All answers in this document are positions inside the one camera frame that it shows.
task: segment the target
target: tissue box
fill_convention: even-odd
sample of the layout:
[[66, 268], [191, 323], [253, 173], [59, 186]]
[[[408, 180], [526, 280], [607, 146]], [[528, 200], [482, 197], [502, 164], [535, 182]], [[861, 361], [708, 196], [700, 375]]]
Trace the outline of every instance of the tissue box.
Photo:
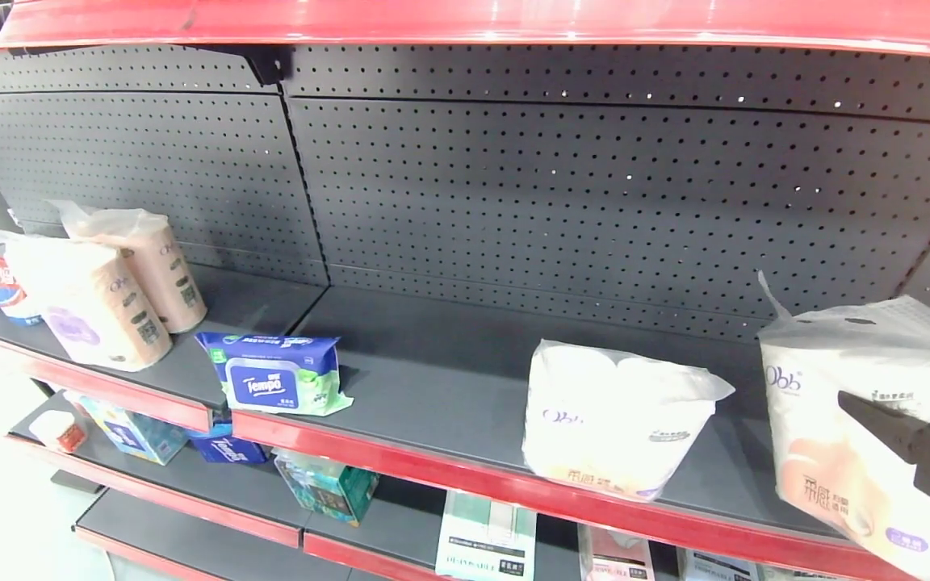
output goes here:
[[536, 512], [447, 492], [436, 574], [471, 581], [533, 581]]
[[274, 449], [274, 466], [300, 507], [351, 526], [361, 525], [379, 474], [291, 449]]
[[852, 581], [845, 577], [831, 577], [829, 575], [817, 575], [816, 573], [803, 573], [803, 571], [792, 571], [782, 569], [779, 566], [760, 565], [760, 579], [763, 581], [801, 581], [803, 579], [817, 579], [819, 581]]
[[217, 424], [209, 433], [185, 431], [207, 462], [261, 464], [268, 461], [268, 453], [257, 442], [233, 437], [232, 424]]
[[188, 434], [178, 426], [88, 396], [82, 396], [80, 401], [92, 420], [123, 453], [166, 466], [189, 441]]
[[597, 526], [579, 525], [580, 567], [586, 581], [656, 581], [648, 540]]
[[677, 558], [682, 581], [760, 581], [759, 567], [747, 560], [680, 547]]

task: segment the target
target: blue package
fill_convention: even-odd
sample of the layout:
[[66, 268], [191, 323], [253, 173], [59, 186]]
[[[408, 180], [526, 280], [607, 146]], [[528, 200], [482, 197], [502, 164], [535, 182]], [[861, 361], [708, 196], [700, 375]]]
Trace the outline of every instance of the blue package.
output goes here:
[[232, 424], [217, 424], [209, 433], [185, 431], [207, 462], [262, 464], [268, 461], [268, 454], [257, 442], [233, 437]]
[[328, 416], [354, 400], [339, 391], [336, 341], [196, 333], [232, 409]]

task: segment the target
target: product label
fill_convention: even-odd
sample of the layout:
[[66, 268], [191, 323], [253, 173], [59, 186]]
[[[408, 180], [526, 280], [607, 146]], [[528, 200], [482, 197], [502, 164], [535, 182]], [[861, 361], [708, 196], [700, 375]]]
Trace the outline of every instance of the product label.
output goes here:
[[136, 434], [129, 430], [126, 426], [121, 426], [113, 422], [103, 421], [103, 426], [107, 427], [107, 435], [112, 441], [118, 442], [118, 444], [123, 444], [129, 446], [129, 448], [139, 449], [141, 452], [145, 452], [145, 448], [140, 444], [139, 438], [136, 438]]
[[245, 403], [300, 407], [296, 397], [296, 376], [287, 369], [232, 368], [232, 389], [236, 399]]

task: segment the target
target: top shelf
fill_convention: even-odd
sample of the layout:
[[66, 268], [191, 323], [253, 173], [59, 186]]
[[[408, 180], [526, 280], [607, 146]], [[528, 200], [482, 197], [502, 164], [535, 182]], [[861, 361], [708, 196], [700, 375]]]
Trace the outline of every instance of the top shelf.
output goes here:
[[16, 0], [0, 48], [755, 44], [930, 56], [930, 0]]

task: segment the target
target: white tissue package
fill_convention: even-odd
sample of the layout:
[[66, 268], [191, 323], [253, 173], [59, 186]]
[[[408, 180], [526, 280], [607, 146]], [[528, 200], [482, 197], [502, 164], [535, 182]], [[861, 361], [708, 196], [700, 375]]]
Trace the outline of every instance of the white tissue package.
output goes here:
[[138, 371], [170, 350], [170, 335], [117, 249], [4, 236], [7, 264], [70, 359]]
[[705, 369], [540, 341], [523, 456], [547, 479], [649, 501], [734, 387]]
[[49, 201], [60, 211], [67, 236], [121, 250], [128, 269], [170, 333], [191, 330], [207, 305], [174, 239], [167, 217], [146, 210], [99, 210], [74, 202]]
[[760, 347], [777, 493], [930, 581], [930, 497], [915, 467], [837, 401], [846, 391], [930, 422], [930, 309], [901, 297], [791, 316], [770, 298], [779, 316]]

